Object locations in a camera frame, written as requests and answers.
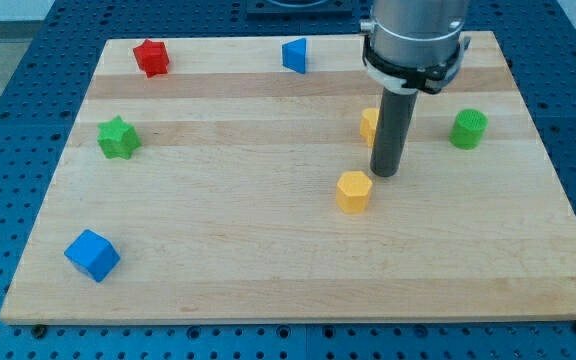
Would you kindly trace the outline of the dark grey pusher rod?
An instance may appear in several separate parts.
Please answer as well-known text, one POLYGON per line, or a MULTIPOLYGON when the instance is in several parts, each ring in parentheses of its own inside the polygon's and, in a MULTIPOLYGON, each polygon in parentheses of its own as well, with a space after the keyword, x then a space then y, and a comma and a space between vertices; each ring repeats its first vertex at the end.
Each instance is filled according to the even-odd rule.
POLYGON ((380 177, 391 177, 399 169, 417 91, 397 94, 383 89, 370 168, 380 177))

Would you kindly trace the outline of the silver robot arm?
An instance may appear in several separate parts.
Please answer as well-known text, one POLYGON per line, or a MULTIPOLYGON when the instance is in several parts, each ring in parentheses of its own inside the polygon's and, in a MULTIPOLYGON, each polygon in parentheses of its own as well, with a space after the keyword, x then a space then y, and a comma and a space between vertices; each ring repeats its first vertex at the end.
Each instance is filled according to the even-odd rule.
POLYGON ((458 74, 470 39, 468 0, 375 0, 360 23, 362 61, 383 87, 371 171, 397 173, 417 95, 440 93, 458 74))

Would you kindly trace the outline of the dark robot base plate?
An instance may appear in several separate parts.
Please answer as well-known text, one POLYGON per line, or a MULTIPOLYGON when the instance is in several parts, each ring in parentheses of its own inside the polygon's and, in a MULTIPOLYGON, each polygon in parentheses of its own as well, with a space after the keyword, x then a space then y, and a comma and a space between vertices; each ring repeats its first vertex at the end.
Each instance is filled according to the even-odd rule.
POLYGON ((351 14, 353 0, 244 0, 246 16, 288 16, 288 15, 348 15, 351 14))

